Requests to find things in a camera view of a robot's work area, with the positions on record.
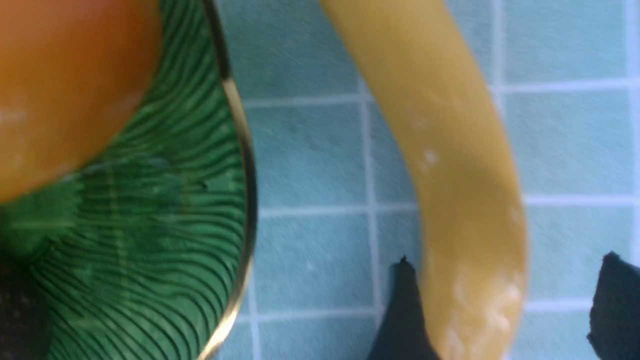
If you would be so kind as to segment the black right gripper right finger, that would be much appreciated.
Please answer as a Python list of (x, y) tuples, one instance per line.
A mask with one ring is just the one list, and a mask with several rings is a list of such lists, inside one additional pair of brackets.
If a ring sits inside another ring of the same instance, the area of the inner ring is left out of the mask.
[(640, 358), (639, 267), (610, 251), (602, 259), (587, 340), (600, 360)]

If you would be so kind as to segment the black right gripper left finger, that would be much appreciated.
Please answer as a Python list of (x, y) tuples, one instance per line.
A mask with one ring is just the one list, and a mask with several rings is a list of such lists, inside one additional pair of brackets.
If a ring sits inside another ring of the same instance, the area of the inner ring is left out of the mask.
[(406, 256), (392, 266), (390, 300), (369, 360), (438, 360), (425, 326), (416, 269)]

